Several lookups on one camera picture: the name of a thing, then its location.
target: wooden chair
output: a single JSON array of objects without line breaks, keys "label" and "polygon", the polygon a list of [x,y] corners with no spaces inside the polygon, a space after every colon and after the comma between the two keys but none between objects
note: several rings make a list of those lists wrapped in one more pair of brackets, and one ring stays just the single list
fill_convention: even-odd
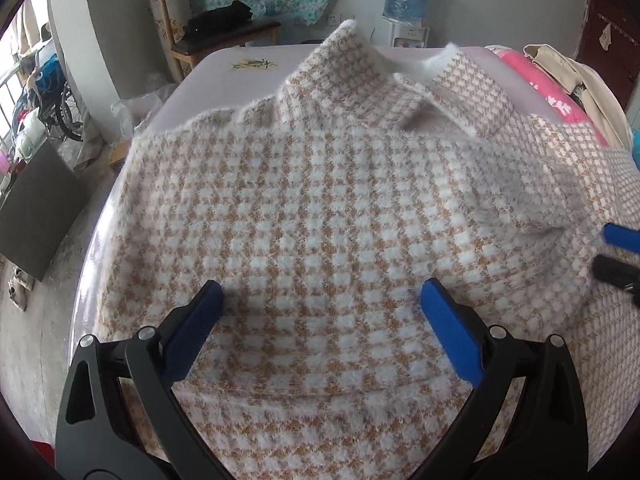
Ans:
[{"label": "wooden chair", "polygon": [[180,63],[181,61],[188,63],[191,69],[193,69],[206,56],[216,50],[236,45],[244,46],[247,41],[256,40],[257,38],[263,38],[265,36],[271,37],[271,43],[278,44],[278,28],[280,27],[280,22],[273,18],[255,18],[230,32],[212,34],[209,37],[196,41],[184,39],[175,41],[166,0],[152,1],[160,2],[164,31],[171,44],[171,55],[178,67],[178,73],[182,75],[182,78],[184,78],[184,72]]}]

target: sneaker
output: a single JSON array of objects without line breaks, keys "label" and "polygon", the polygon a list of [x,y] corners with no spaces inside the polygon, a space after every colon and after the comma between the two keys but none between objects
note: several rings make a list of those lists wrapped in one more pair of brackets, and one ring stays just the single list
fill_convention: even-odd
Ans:
[{"label": "sneaker", "polygon": [[24,272],[20,267],[14,267],[14,276],[18,283],[20,283],[27,290],[33,290],[34,279]]},{"label": "sneaker", "polygon": [[25,311],[27,308],[27,295],[24,293],[24,287],[12,279],[9,282],[9,298],[18,310]]}]

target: floor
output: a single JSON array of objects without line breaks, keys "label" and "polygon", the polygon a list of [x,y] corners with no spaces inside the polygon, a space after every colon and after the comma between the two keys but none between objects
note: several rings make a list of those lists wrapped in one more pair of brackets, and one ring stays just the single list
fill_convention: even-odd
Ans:
[{"label": "floor", "polygon": [[13,265],[0,269],[0,391],[31,440],[53,444],[76,285],[102,207],[115,181],[105,148],[78,176],[91,198],[69,229],[42,283],[28,292],[26,311],[10,301]]}]

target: brown and white checkered fabric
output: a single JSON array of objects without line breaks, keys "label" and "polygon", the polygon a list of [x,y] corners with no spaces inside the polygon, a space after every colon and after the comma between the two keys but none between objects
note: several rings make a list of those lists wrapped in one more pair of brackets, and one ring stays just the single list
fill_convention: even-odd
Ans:
[{"label": "brown and white checkered fabric", "polygon": [[[640,393],[638,312],[588,273],[604,222],[640,227],[630,157],[518,115],[462,54],[426,86],[384,67],[347,23],[273,98],[135,139],[98,337],[157,324],[217,280],[225,315],[174,391],[229,471],[400,480],[470,391],[420,312],[437,276],[487,324],[565,336],[593,463]],[[444,134],[401,130],[434,105],[456,121]]]}]

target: chair seat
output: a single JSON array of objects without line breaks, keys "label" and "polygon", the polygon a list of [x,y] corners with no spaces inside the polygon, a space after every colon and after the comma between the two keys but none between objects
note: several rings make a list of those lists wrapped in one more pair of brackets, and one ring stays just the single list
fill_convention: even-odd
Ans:
[{"label": "chair seat", "polygon": [[248,22],[242,24],[240,27],[228,32],[211,34],[210,36],[206,36],[204,38],[180,40],[171,47],[171,50],[177,52],[178,54],[183,54],[184,56],[192,56],[193,54],[197,54],[202,50],[213,48],[217,44],[235,39],[240,40],[243,36],[247,36],[248,34],[255,34],[256,32],[260,32],[261,30],[268,30],[270,28],[276,28],[279,26],[280,22],[278,20],[274,20],[273,18],[255,18],[254,20],[249,20]]}]

